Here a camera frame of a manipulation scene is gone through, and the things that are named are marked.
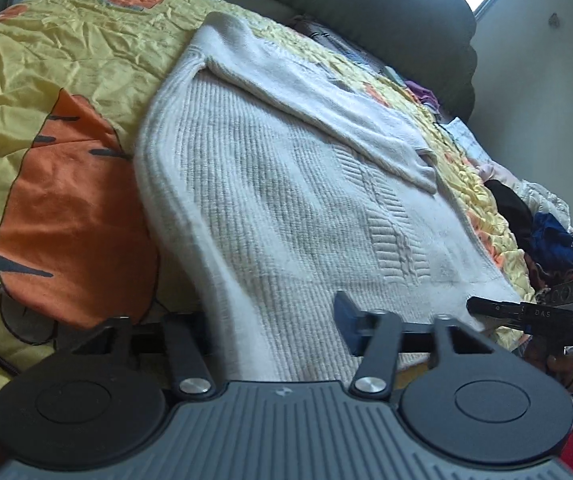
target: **purple clothing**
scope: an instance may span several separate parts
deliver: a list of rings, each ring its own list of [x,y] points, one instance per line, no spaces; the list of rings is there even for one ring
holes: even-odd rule
[[[428,90],[413,81],[405,81],[405,83],[409,90],[413,92],[423,105],[430,105],[435,110],[439,110],[440,103],[431,90]]]

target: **upholstered headboard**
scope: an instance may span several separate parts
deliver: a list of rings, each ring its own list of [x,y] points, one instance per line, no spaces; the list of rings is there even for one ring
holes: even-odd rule
[[[467,120],[475,94],[475,17],[465,0],[277,0],[311,14]]]

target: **metal screw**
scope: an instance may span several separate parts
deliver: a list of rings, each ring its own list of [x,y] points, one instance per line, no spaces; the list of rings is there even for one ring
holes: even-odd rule
[[[211,383],[206,379],[191,377],[180,383],[180,391],[184,394],[199,395],[205,394],[211,389]]]
[[[355,387],[366,394],[377,394],[387,387],[387,382],[379,377],[361,377],[356,381]]]

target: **bed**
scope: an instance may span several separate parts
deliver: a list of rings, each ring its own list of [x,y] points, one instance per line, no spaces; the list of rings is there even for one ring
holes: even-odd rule
[[[411,117],[489,255],[532,299],[522,252],[463,151],[388,78],[223,0],[25,0],[0,13],[0,388],[105,317],[200,308],[148,230],[131,158],[150,100],[214,10]],[[519,333],[494,337],[512,348]]]

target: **white sweater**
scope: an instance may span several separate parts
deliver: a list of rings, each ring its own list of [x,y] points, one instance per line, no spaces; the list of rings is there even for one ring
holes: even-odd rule
[[[195,33],[151,103],[135,169],[227,378],[348,381],[358,360],[333,324],[337,290],[364,310],[477,329],[468,296],[519,301],[412,124],[237,18],[209,14]]]

